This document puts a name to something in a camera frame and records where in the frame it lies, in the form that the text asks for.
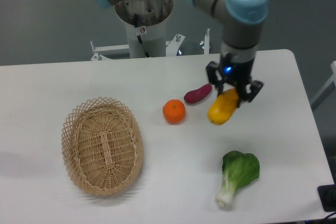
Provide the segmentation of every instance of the metal bracket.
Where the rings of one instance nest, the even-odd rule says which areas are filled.
[[[185,36],[181,34],[176,34],[174,39],[171,41],[166,41],[166,56],[176,56],[177,52],[183,43]],[[116,55],[129,54],[129,45],[119,45],[119,46],[108,46],[108,47],[95,47],[93,41],[90,42],[92,47],[93,56],[90,60],[112,60]]]
[[[336,88],[336,61],[331,64],[333,75],[325,82],[322,88],[310,100],[312,111],[317,109],[321,103],[334,91]]]

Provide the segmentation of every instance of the yellow pepper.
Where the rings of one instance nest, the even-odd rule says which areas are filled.
[[[212,104],[208,111],[208,118],[213,124],[226,123],[235,113],[239,96],[236,89],[224,91]]]

